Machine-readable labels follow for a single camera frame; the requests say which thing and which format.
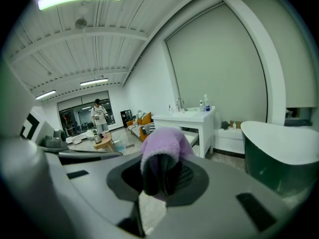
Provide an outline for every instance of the pants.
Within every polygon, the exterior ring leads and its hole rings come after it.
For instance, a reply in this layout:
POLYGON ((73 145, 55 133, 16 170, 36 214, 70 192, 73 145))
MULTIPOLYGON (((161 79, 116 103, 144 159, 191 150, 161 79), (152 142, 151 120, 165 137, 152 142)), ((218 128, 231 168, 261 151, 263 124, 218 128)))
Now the pants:
POLYGON ((109 130, 108 124, 105 123, 102 125, 96 125, 96 130, 97 130, 98 134, 101 134, 103 131, 108 131, 109 130))

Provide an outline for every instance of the soap bottle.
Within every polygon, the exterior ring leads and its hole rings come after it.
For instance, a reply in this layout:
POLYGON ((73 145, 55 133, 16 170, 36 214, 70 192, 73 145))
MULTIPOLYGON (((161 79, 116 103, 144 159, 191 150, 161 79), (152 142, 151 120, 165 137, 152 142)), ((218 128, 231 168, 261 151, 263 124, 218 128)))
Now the soap bottle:
POLYGON ((208 100, 207 94, 204 95, 204 102, 205 102, 206 111, 210 111, 209 100, 208 100))
POLYGON ((199 100, 199 110, 201 112, 204 112, 205 111, 205 106, 203 104, 203 100, 199 100))

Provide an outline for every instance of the ceiling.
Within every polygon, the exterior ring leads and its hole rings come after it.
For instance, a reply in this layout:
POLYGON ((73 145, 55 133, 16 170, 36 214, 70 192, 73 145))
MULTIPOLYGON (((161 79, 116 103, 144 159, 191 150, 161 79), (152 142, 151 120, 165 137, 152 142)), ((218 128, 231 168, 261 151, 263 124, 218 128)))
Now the ceiling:
POLYGON ((143 45, 183 0, 73 1, 43 11, 36 1, 17 20, 4 55, 35 97, 56 90, 45 102, 94 79, 122 86, 143 45), (85 35, 75 28, 81 4, 88 9, 85 35))

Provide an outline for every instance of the white column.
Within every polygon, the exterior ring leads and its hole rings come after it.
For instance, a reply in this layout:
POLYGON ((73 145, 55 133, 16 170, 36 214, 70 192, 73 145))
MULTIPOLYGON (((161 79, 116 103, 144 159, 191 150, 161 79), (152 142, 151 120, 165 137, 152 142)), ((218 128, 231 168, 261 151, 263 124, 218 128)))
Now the white column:
POLYGON ((242 0, 224 0, 251 36, 261 59, 267 85, 267 123, 283 125, 286 113, 286 89, 276 48, 258 17, 242 0))

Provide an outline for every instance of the chrome faucet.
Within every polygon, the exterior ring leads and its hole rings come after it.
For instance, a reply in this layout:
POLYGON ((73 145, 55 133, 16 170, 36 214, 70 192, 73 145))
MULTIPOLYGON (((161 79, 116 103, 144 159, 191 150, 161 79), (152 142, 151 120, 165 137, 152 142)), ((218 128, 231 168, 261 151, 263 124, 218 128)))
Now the chrome faucet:
POLYGON ((177 108, 177 111, 180 110, 179 108, 179 105, 178 105, 178 101, 180 100, 180 106, 182 109, 184 109, 184 112, 187 111, 187 108, 185 107, 185 103, 184 103, 184 99, 183 98, 177 98, 176 100, 176 108, 177 108))

